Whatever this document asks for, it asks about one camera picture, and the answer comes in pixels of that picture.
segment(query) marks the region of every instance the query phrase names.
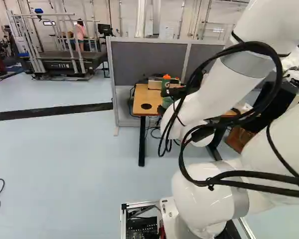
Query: gray band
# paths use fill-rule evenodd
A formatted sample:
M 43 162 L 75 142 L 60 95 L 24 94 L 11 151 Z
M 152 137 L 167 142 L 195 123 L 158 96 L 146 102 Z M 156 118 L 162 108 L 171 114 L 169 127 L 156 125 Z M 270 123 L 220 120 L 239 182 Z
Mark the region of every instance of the gray band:
M 214 164 L 221 172 L 235 170 L 229 163 L 225 161 L 217 161 L 211 163 Z M 227 180 L 243 182 L 241 177 L 232 177 Z M 249 211 L 249 197 L 247 190 L 244 188 L 236 187 L 230 187 L 230 189 L 234 200 L 234 215 L 232 218 L 235 219 L 246 216 Z
M 264 78 L 275 67 L 271 59 L 262 58 L 248 51 L 223 56 L 220 60 L 229 69 L 252 78 Z

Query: wooden desk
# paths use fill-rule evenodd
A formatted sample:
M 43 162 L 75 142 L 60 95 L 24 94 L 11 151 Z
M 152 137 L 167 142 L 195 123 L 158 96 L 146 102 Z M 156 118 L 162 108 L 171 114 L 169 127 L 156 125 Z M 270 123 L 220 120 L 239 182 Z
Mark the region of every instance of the wooden desk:
M 150 104 L 151 109 L 145 110 L 143 104 Z M 149 90 L 147 84 L 136 84 L 133 104 L 133 114 L 136 116 L 158 116 L 157 107 L 162 104 L 160 90 Z M 222 117 L 232 117 L 236 113 L 232 110 L 228 111 Z
M 151 105 L 150 109 L 142 108 L 143 104 Z M 140 147 L 139 147 L 139 166 L 145 166 L 145 131 L 146 131 L 146 116 L 159 116 L 157 107 L 162 104 L 162 97 L 160 90 L 149 90 L 147 84 L 136 84 L 133 103 L 133 114 L 141 117 L 140 126 Z M 234 111 L 230 110 L 221 116 L 220 121 L 225 118 L 237 115 Z M 226 128 L 217 128 L 212 142 L 207 146 L 207 149 L 216 161 L 221 160 L 221 156 L 217 150 Z

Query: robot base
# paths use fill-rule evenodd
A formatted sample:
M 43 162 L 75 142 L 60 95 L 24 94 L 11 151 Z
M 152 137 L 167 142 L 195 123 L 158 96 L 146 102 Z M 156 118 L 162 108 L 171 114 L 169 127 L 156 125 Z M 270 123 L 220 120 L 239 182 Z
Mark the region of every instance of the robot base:
M 178 210 L 173 197 L 162 198 L 159 204 L 164 222 L 166 238 L 201 239 L 201 237 L 198 237 L 189 230 L 185 222 L 178 215 Z M 241 239 L 232 221 L 213 225 L 208 228 L 208 231 L 220 231 L 221 233 L 215 237 L 216 239 Z

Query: orange bottle cap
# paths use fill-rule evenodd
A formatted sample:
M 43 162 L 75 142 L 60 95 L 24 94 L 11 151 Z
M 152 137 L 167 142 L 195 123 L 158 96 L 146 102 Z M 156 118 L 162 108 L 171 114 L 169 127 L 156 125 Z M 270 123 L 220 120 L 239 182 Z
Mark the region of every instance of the orange bottle cap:
M 170 77 L 169 74 L 166 74 L 166 75 L 163 76 L 163 79 L 170 79 L 170 78 L 171 78 L 171 77 Z

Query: black floor stripe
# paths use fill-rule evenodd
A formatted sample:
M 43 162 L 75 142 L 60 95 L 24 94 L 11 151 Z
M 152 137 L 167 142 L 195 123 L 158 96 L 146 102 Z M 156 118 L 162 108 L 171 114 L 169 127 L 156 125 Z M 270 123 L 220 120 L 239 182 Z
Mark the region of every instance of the black floor stripe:
M 0 112 L 0 121 L 2 120 L 16 120 L 35 118 L 43 116 L 58 116 L 66 114 L 95 112 L 95 111 L 108 111 L 113 109 L 113 103 L 99 103 L 89 105 L 77 105 L 77 106 L 59 106 L 50 108 L 30 109 L 21 111 L 7 111 Z

